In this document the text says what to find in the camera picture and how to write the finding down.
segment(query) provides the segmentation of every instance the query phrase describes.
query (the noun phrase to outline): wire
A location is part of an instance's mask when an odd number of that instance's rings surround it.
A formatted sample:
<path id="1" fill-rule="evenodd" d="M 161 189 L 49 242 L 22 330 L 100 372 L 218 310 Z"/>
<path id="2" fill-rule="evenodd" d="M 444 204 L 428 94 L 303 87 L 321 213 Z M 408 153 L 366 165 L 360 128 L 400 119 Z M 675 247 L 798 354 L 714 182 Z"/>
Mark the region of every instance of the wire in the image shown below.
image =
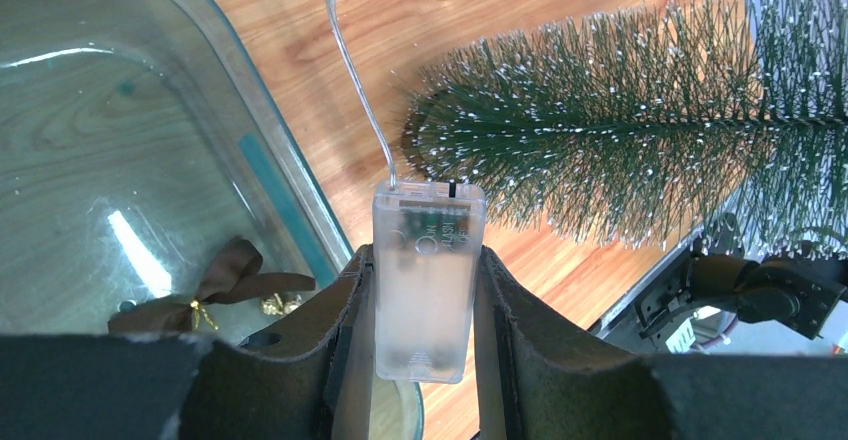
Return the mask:
<path id="1" fill-rule="evenodd" d="M 368 120 L 371 121 L 371 126 L 374 128 L 374 133 L 377 134 L 380 146 L 383 147 L 383 154 L 386 156 L 386 163 L 388 163 L 389 166 L 389 182 L 392 190 L 394 190 L 397 186 L 395 160 L 392 158 L 392 151 L 389 148 L 389 142 L 386 141 L 386 136 L 383 135 L 383 130 L 377 123 L 377 118 L 374 116 L 374 112 L 371 110 L 371 105 L 365 97 L 365 89 L 362 88 L 362 82 L 359 80 L 359 75 L 356 73 L 356 68 L 353 66 L 353 60 L 350 57 L 350 52 L 347 49 L 344 38 L 342 38 L 342 31 L 339 28 L 338 16 L 336 15 L 336 0 L 324 0 L 324 4 L 327 6 L 327 15 L 330 17 L 330 24 L 333 26 L 333 35 L 336 37 L 336 43 L 339 45 L 339 50 L 342 52 L 342 58 L 344 58 L 345 66 L 347 67 L 348 73 L 350 73 L 350 78 L 353 79 L 353 84 L 356 86 L 356 93 L 359 95 L 359 101 L 362 102 L 362 106 L 365 108 L 365 114 L 368 116 Z"/>

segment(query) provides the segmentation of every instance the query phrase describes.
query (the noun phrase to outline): wood grain surface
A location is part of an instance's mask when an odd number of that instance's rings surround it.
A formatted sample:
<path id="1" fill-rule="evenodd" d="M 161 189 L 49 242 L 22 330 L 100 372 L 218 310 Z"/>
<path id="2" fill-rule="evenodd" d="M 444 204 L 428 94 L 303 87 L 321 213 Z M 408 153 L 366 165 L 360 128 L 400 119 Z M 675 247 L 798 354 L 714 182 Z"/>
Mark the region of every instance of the wood grain surface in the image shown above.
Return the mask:
<path id="1" fill-rule="evenodd" d="M 370 202 L 387 177 L 344 69 L 323 0 L 215 0 L 247 46 L 350 242 L 372 239 Z M 340 23 L 387 136 L 397 141 L 416 69 L 481 36 L 642 2 L 669 0 L 339 0 Z M 546 229 L 491 225 L 486 243 L 527 288 L 588 327 L 662 256 L 659 249 L 575 245 Z M 477 430 L 473 352 L 459 385 L 423 385 L 427 439 Z"/>

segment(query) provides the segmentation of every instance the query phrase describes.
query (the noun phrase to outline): clear plastic battery case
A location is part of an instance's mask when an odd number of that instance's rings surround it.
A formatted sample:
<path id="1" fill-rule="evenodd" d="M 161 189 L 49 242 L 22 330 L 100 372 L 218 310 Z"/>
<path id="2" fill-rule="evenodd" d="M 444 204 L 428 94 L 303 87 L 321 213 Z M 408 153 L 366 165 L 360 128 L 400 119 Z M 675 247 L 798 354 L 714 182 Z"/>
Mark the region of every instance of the clear plastic battery case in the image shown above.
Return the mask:
<path id="1" fill-rule="evenodd" d="M 485 224 L 486 196 L 474 185 L 379 185 L 374 257 L 380 377 L 462 379 Z"/>

